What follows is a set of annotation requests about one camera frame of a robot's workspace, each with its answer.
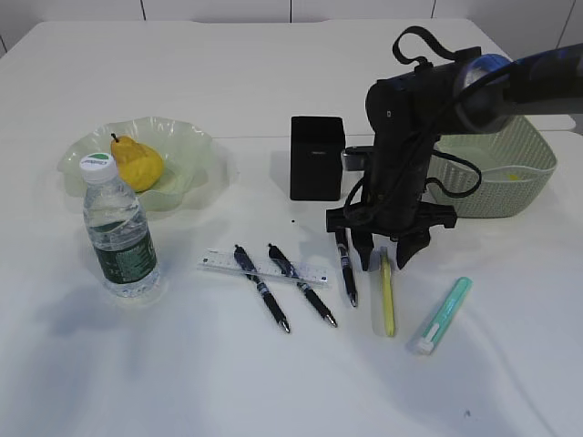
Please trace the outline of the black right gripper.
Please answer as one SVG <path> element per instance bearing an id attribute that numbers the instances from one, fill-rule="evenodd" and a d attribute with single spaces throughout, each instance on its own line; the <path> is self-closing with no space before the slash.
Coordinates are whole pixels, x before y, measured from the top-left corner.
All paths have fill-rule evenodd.
<path id="1" fill-rule="evenodd" d="M 351 229 L 363 271 L 370 268 L 373 234 L 398 239 L 396 264 L 403 269 L 430 244 L 430 228 L 455 226 L 457 215 L 453 207 L 422 200 L 429 163 L 440 137 L 433 129 L 401 142 L 385 134 L 375 136 L 371 166 L 362 171 L 362 178 L 343 206 L 326 211 L 327 232 Z"/>

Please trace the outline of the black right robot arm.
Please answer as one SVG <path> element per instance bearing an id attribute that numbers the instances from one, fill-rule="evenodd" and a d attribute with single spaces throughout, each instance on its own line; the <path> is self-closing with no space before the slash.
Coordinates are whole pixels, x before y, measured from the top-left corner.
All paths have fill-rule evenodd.
<path id="1" fill-rule="evenodd" d="M 414 70 L 376 81 L 365 112 L 373 130 L 369 147 L 349 147 L 343 168 L 361 178 L 340 208 L 326 213 L 335 234 L 349 230 L 363 267 L 368 267 L 375 236 L 396 243 L 403 267 L 431 240 L 430 228 L 452 228 L 451 206 L 424 202 L 435 143 L 444 135 L 493 134 L 513 117 L 578 113 L 582 109 L 582 47 L 564 46 L 516 61 L 486 55 L 477 47 L 450 51 L 427 29 L 414 25 L 444 63 L 426 57 L 394 57 Z"/>

